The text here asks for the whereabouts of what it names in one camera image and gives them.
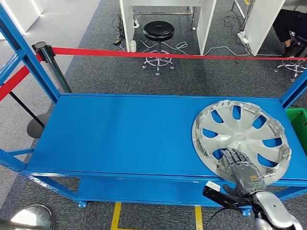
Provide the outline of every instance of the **stool chrome base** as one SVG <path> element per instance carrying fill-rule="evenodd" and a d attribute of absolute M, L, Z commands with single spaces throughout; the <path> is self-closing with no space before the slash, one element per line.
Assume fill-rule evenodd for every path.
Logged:
<path fill-rule="evenodd" d="M 149 53 L 152 54 L 169 54 L 169 52 L 166 52 L 165 50 L 161 50 L 160 52 L 158 52 L 157 50 L 153 50 Z M 160 67 L 162 66 L 166 66 L 170 64 L 170 69 L 175 69 L 174 64 L 172 62 L 172 58 L 163 58 L 163 57 L 147 57 L 146 61 L 144 63 L 143 68 L 146 69 L 147 65 L 149 64 L 150 66 L 155 66 L 157 67 L 157 76 L 160 75 Z"/>
<path fill-rule="evenodd" d="M 296 78 L 298 77 L 299 73 L 302 73 L 304 72 L 306 67 L 304 65 L 306 64 L 306 61 L 302 60 L 302 61 L 297 61 L 297 62 L 292 62 L 292 61 L 281 61 L 281 64 L 278 66 L 278 68 L 274 69 L 274 71 L 275 73 L 278 72 L 278 69 L 281 67 L 286 67 L 289 70 L 293 71 L 294 72 L 294 78 L 291 78 L 290 81 L 290 82 L 295 82 Z"/>

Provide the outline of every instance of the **red stanchion rope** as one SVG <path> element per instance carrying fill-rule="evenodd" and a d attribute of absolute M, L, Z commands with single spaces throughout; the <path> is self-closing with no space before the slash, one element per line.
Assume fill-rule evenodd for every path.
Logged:
<path fill-rule="evenodd" d="M 42 58 L 39 54 L 36 54 L 36 57 L 39 62 L 42 61 Z M 20 82 L 26 77 L 26 75 L 28 75 L 29 73 L 29 71 L 26 68 L 26 66 L 23 66 L 14 75 L 13 75 L 11 78 L 8 79 L 6 83 L 0 86 L 0 101 L 2 101 L 6 95 L 9 94 Z"/>
<path fill-rule="evenodd" d="M 114 50 L 99 50 L 99 49 L 78 49 L 78 48 L 61 48 L 53 47 L 53 52 L 57 55 L 78 55 L 78 56 L 101 56 L 101 57 L 120 57 L 120 58 L 176 58 L 176 59 L 210 59 L 210 60 L 305 60 L 306 57 L 250 57 L 250 56 L 201 56 L 201 55 L 182 55 L 182 54 L 152 54 L 152 53 L 130 53 Z M 42 61 L 40 56 L 36 55 L 39 61 Z M 0 101 L 12 91 L 20 81 L 25 78 L 29 71 L 23 66 L 13 77 L 6 83 L 0 86 Z"/>
<path fill-rule="evenodd" d="M 249 56 L 202 56 L 202 55 L 182 55 L 182 54 L 152 54 L 152 53 L 131 53 L 114 50 L 100 49 L 78 49 L 53 47 L 54 54 L 78 55 L 78 56 L 104 56 L 122 58 L 177 58 L 177 59 L 214 59 L 214 60 L 307 60 L 306 57 L 249 57 Z"/>

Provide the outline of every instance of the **blue metal cart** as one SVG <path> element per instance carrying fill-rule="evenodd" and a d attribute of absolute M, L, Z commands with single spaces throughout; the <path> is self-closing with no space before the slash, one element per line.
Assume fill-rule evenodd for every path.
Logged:
<path fill-rule="evenodd" d="M 0 149 L 4 167 L 79 207 L 87 201 L 218 207 L 202 195 L 203 186 L 228 182 L 198 158 L 191 130 L 204 107 L 229 99 L 259 105 L 284 127 L 293 154 L 286 174 L 273 184 L 288 186 L 278 197 L 307 193 L 307 157 L 284 112 L 307 88 L 307 72 L 280 99 L 59 93 L 1 4 L 0 29 L 16 52 L 1 70 L 0 83 L 22 60 L 55 103 L 36 148 Z M 14 157 L 25 153 L 32 153 L 29 163 Z M 76 177 L 79 184 L 72 192 L 51 177 Z"/>

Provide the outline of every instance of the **yellow floor tape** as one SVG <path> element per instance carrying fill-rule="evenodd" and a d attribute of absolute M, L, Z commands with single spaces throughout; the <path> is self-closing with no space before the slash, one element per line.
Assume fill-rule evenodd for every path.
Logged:
<path fill-rule="evenodd" d="M 121 202 L 116 202 L 114 206 L 114 212 L 113 213 L 111 230 L 133 230 L 133 229 L 119 229 L 119 221 L 120 215 L 120 209 L 122 207 Z M 200 206 L 195 206 L 195 223 L 196 230 L 203 230 L 203 218 Z"/>
<path fill-rule="evenodd" d="M 195 223 L 196 230 L 203 230 L 203 218 L 200 206 L 195 205 Z"/>
<path fill-rule="evenodd" d="M 119 221 L 120 215 L 121 202 L 116 202 L 114 206 L 114 212 L 113 213 L 113 219 L 111 223 L 111 230 L 134 230 L 134 229 L 119 229 Z"/>

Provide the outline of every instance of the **black stanchion base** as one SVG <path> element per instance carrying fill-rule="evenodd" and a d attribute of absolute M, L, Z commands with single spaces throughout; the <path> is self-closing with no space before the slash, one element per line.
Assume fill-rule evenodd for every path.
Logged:
<path fill-rule="evenodd" d="M 46 125 L 50 115 L 51 114 L 41 114 L 38 115 L 37 118 L 42 121 L 44 125 Z M 42 127 L 42 125 L 34 119 L 32 119 L 26 127 L 26 132 L 32 138 L 40 138 L 43 130 L 44 128 Z"/>

